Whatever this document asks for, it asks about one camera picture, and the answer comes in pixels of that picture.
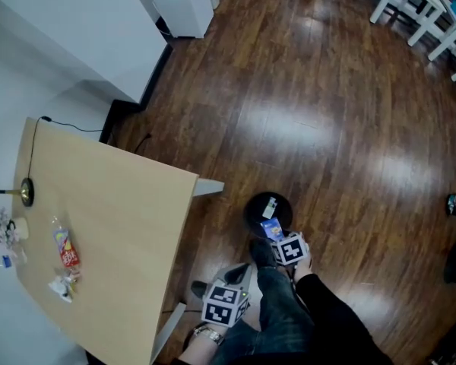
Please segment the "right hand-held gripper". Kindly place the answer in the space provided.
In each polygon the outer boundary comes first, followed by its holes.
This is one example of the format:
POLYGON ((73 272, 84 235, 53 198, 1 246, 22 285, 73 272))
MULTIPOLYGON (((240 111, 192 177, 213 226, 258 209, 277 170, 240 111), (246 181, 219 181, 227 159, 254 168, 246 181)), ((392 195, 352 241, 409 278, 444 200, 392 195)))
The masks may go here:
POLYGON ((271 243, 272 252, 278 265, 287 266, 309 256, 309 246, 301 233, 292 232, 283 240, 271 243))

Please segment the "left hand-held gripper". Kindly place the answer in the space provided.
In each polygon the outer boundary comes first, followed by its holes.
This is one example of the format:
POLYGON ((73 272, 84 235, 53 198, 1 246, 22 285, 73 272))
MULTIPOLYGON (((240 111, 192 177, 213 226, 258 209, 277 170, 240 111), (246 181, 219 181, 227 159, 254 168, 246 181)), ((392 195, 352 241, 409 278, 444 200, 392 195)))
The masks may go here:
POLYGON ((249 286, 252 266, 239 263, 222 268, 214 276, 214 283, 203 300, 201 321, 219 326, 234 326, 249 308, 249 286))

